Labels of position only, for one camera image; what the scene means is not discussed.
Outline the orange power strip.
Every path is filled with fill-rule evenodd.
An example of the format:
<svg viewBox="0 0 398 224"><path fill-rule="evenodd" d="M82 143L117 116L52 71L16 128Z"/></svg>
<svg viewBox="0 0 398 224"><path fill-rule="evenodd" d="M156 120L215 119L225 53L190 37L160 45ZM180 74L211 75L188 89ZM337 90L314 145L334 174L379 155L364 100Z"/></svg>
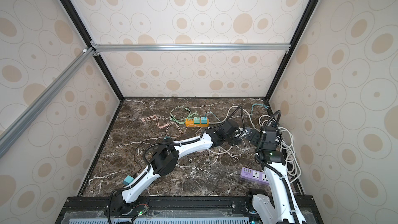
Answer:
<svg viewBox="0 0 398 224"><path fill-rule="evenodd" d="M186 127L208 127L209 120L207 117L193 117L187 118L185 121Z"/></svg>

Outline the teal charger adapter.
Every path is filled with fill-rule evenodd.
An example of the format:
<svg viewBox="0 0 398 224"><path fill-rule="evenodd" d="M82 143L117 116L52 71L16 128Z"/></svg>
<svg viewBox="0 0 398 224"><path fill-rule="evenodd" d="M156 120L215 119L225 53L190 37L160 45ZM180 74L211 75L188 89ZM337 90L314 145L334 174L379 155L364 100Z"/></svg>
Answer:
<svg viewBox="0 0 398 224"><path fill-rule="evenodd" d="M201 124L208 124L207 117L201 117Z"/></svg>

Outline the light green charger adapter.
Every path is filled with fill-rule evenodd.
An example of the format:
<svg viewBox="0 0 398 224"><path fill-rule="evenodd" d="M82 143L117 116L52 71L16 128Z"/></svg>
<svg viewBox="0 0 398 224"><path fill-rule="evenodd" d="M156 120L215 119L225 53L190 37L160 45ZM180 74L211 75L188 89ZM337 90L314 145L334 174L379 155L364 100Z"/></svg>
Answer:
<svg viewBox="0 0 398 224"><path fill-rule="evenodd" d="M201 124L201 118L200 117L194 117L193 118L193 123L194 124Z"/></svg>

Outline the purple power strip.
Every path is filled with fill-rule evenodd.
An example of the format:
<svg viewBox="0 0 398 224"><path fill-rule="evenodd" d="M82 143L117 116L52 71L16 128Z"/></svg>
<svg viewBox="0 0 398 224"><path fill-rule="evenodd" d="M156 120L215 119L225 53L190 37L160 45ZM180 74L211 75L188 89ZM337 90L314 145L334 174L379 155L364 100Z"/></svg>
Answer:
<svg viewBox="0 0 398 224"><path fill-rule="evenodd" d="M243 167L243 168L241 168L240 177L245 180L269 185L269 181L266 178L265 173L260 172L260 171L256 171L256 170L252 170L252 169Z"/></svg>

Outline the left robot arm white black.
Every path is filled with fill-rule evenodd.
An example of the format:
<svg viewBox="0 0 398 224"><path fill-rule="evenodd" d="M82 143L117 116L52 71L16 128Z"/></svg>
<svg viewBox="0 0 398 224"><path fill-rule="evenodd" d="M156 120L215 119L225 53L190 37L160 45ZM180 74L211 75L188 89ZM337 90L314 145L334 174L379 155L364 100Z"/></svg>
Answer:
<svg viewBox="0 0 398 224"><path fill-rule="evenodd" d="M203 129L199 136L182 141L166 138L148 146L142 153L146 164L143 171L125 187L111 192L106 210L108 223L112 223L112 211L116 211L116 216L128 213L123 208L134 203L156 179L170 174L179 159L191 153L221 147L224 143L236 146L245 134L244 109L236 106L223 121Z"/></svg>

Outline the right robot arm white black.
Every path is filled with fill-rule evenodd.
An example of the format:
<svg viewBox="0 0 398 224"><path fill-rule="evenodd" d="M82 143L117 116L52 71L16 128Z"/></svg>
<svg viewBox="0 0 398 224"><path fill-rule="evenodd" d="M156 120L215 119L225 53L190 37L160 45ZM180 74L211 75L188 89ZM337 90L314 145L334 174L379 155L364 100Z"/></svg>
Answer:
<svg viewBox="0 0 398 224"><path fill-rule="evenodd" d="M252 196L252 206L264 224L305 224L303 216L288 179L284 154L277 150L282 143L279 121L282 116L276 111L259 131L252 130L250 142L256 147L255 161L261 165L272 192L272 200L261 194Z"/></svg>

